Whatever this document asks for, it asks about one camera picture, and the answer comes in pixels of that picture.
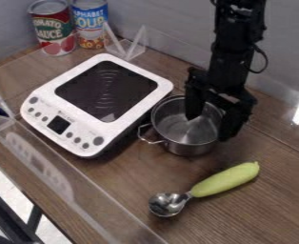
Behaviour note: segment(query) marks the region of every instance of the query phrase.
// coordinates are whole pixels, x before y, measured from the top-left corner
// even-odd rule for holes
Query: pot handle
[[[143,136],[143,128],[145,128],[145,127],[148,127],[148,126],[152,126],[152,124],[148,123],[148,124],[141,125],[141,126],[139,127],[139,130],[137,130],[137,137],[140,138],[140,140],[148,142],[151,145],[165,142],[165,140],[160,140],[160,141],[149,141],[149,140],[147,140],[147,139],[144,138],[144,136]]]

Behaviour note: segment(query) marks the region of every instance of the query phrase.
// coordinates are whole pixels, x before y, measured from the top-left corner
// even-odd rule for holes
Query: pot rim
[[[163,133],[160,132],[160,130],[157,129],[157,126],[156,126],[156,123],[155,123],[155,115],[156,115],[156,112],[157,110],[161,108],[163,105],[165,105],[167,103],[172,102],[173,100],[179,100],[179,99],[184,99],[184,95],[172,95],[172,96],[168,96],[167,98],[164,98],[153,107],[153,110],[152,110],[152,113],[151,113],[151,123],[152,123],[152,126],[153,126],[153,129],[156,130],[156,132],[159,133],[160,136],[163,136],[163,138],[167,140],[167,142],[173,142],[179,145],[183,145],[183,146],[204,146],[207,144],[212,144],[215,142],[219,141],[219,136],[216,136],[216,138],[208,142],[204,142],[201,144],[189,144],[189,143],[181,143],[179,141],[175,141],[173,139],[169,139],[167,136],[163,135]],[[205,102],[213,109],[215,111],[217,111],[219,115],[220,115],[220,118],[223,118],[223,113],[221,113],[221,110],[209,102]]]

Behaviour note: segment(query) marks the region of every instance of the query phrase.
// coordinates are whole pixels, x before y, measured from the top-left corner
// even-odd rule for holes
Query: stainless steel pot
[[[163,144],[171,153],[195,156],[208,153],[217,143],[221,111],[205,103],[203,115],[188,121],[184,114],[184,96],[165,98],[153,108],[151,124],[139,127],[137,135],[143,141]],[[144,127],[153,126],[160,140],[149,141],[143,136]]]

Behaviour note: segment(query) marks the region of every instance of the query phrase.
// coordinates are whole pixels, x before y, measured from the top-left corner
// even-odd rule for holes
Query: metal scoop
[[[221,193],[251,181],[259,173],[257,162],[243,163],[216,173],[201,181],[188,193],[159,193],[149,199],[149,210],[160,217],[171,217],[180,213],[192,197],[204,197]]]

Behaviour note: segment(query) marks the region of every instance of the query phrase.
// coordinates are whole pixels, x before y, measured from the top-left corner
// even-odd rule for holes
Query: wooden table
[[[78,49],[70,55],[50,58],[37,51],[1,67],[0,92],[13,111],[18,111],[36,87],[94,54],[97,51]],[[175,93],[183,93],[188,63],[157,51],[148,51],[133,63],[171,79]],[[120,229],[133,231],[126,220],[114,219],[117,211],[108,207],[100,209],[105,203],[100,202],[92,187],[88,188],[86,180],[92,180],[121,204],[122,210],[145,224],[144,230],[160,236],[161,243],[293,244],[299,243],[299,127],[291,126],[295,109],[259,91],[252,93],[259,105],[239,136],[220,143],[208,155],[193,158],[179,157],[160,146],[147,145],[132,132],[100,158],[80,159],[29,128],[20,117],[17,119],[66,159],[68,166],[56,167],[70,182],[76,201],[97,216],[98,222],[110,219],[109,224],[118,222]],[[34,147],[42,148],[44,156],[50,158],[52,152],[45,152],[37,143]],[[185,192],[201,179],[245,161],[260,163],[261,172],[255,182],[228,193],[193,200],[171,219],[160,219],[149,213],[148,199],[153,194]],[[0,168],[76,243],[106,243],[86,216],[70,208],[1,143]],[[136,234],[140,238],[135,238],[133,243],[153,243],[147,231]]]

